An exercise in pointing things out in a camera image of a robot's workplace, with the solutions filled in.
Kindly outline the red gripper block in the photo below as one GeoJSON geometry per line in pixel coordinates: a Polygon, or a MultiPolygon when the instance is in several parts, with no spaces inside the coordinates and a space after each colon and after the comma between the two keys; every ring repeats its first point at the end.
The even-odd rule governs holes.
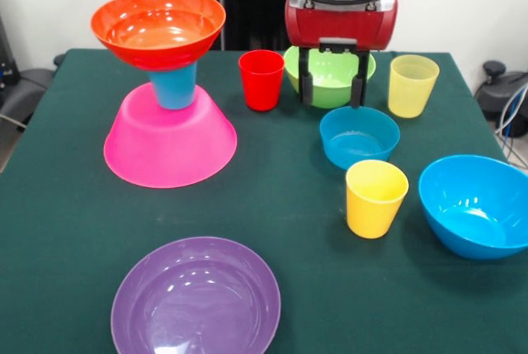
{"type": "Polygon", "coordinates": [[[389,45],[398,14],[398,0],[387,10],[330,11],[285,3],[285,24],[290,43],[299,47],[299,97],[306,106],[313,102],[313,77],[309,71],[309,51],[318,48],[322,38],[349,39],[359,51],[358,70],[351,82],[351,107],[364,104],[370,52],[389,45]]]}

